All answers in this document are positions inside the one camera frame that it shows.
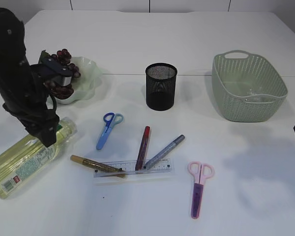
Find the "bottle label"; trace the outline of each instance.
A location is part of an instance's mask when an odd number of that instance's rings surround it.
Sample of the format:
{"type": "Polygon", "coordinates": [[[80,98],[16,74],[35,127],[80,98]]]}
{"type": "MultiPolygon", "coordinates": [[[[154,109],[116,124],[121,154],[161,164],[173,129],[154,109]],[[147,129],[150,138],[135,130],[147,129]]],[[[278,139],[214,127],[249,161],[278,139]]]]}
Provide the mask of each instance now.
{"type": "Polygon", "coordinates": [[[25,162],[15,172],[9,175],[1,182],[2,189],[9,193],[14,188],[22,183],[25,179],[31,176],[34,172],[39,170],[45,163],[52,159],[56,153],[55,145],[50,147],[43,147],[30,160],[25,162]]]}

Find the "blue scissors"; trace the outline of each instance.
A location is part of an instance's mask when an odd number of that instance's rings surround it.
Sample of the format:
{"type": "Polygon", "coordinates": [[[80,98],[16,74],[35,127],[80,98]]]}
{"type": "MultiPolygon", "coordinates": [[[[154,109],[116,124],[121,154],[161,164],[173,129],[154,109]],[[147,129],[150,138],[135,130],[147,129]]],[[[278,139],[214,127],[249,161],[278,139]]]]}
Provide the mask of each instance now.
{"type": "Polygon", "coordinates": [[[110,112],[110,113],[107,113],[106,115],[104,115],[103,119],[104,119],[104,122],[106,123],[106,125],[104,126],[104,130],[103,130],[101,136],[99,137],[99,140],[96,145],[96,150],[101,150],[104,147],[104,145],[108,139],[108,136],[110,135],[113,127],[116,124],[119,124],[123,121],[123,115],[110,112]]]}

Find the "scissor handle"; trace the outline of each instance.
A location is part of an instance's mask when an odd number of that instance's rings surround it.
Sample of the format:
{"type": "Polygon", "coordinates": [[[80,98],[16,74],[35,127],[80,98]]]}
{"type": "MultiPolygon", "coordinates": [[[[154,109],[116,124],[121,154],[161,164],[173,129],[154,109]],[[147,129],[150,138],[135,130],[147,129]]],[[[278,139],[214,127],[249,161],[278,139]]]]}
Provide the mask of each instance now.
{"type": "Polygon", "coordinates": [[[195,178],[195,183],[199,183],[200,182],[200,172],[201,172],[201,162],[200,161],[192,161],[192,162],[190,162],[188,164],[188,171],[195,178]],[[192,168],[191,168],[192,165],[197,165],[198,166],[196,172],[194,172],[192,170],[192,168]]]}
{"type": "Polygon", "coordinates": [[[204,185],[204,183],[206,182],[206,179],[213,177],[214,174],[215,174],[215,171],[214,171],[213,166],[211,166],[207,163],[202,164],[202,170],[201,170],[201,174],[200,174],[200,183],[199,184],[204,185]],[[208,175],[205,175],[205,167],[208,167],[210,169],[210,173],[208,175]]]}
{"type": "Polygon", "coordinates": [[[203,164],[203,163],[201,163],[199,161],[190,162],[188,164],[188,171],[195,178],[195,183],[199,183],[199,184],[203,184],[203,185],[204,185],[206,179],[213,177],[214,173],[215,173],[214,168],[211,165],[206,164],[206,163],[203,164]],[[198,166],[196,172],[194,172],[192,170],[192,165],[197,165],[198,166]],[[205,175],[205,167],[208,167],[210,169],[210,173],[208,175],[205,175]]]}
{"type": "Polygon", "coordinates": [[[111,124],[110,124],[110,127],[114,127],[116,124],[119,124],[123,121],[123,115],[122,114],[119,114],[119,113],[116,113],[111,124]]]}
{"type": "Polygon", "coordinates": [[[109,123],[113,120],[114,116],[115,116],[115,113],[109,112],[106,115],[104,115],[103,119],[106,123],[109,123]]]}

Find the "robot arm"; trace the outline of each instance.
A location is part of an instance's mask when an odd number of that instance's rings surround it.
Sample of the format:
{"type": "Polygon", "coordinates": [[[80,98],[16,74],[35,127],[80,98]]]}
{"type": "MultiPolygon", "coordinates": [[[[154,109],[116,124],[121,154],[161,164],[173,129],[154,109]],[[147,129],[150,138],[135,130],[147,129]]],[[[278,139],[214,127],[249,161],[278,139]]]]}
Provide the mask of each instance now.
{"type": "MultiPolygon", "coordinates": [[[[53,61],[51,63],[55,70],[61,67],[53,61]]],[[[56,142],[59,117],[56,115],[56,100],[44,86],[42,70],[44,73],[47,70],[49,79],[59,75],[46,66],[29,65],[23,22],[11,11],[0,8],[0,94],[4,99],[3,108],[48,147],[56,142]],[[53,109],[47,108],[48,95],[53,101],[53,109]]]]}

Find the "table surface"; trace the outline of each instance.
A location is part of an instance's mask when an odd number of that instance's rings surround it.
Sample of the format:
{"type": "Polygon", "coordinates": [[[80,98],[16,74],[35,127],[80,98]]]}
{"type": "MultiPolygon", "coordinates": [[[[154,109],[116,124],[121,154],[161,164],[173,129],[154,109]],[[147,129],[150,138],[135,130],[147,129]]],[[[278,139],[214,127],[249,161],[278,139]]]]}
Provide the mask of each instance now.
{"type": "Polygon", "coordinates": [[[107,74],[144,74],[167,62],[179,75],[208,75],[215,55],[235,49],[267,58],[281,76],[295,76],[295,34],[273,13],[40,11],[26,24],[30,63],[64,47],[107,74]]]}
{"type": "MultiPolygon", "coordinates": [[[[6,200],[0,199],[0,236],[285,236],[295,235],[295,77],[283,78],[289,95],[267,122],[222,118],[210,76],[178,76],[174,106],[145,104],[144,75],[103,75],[91,100],[60,106],[78,127],[74,147],[6,200]],[[107,112],[122,113],[104,148],[95,150],[107,112]],[[144,127],[151,127],[147,158],[180,134],[168,157],[174,174],[99,184],[71,154],[100,162],[135,160],[144,127]],[[200,218],[190,217],[190,161],[214,166],[200,218]]],[[[25,134],[2,107],[0,153],[25,134]]]]}

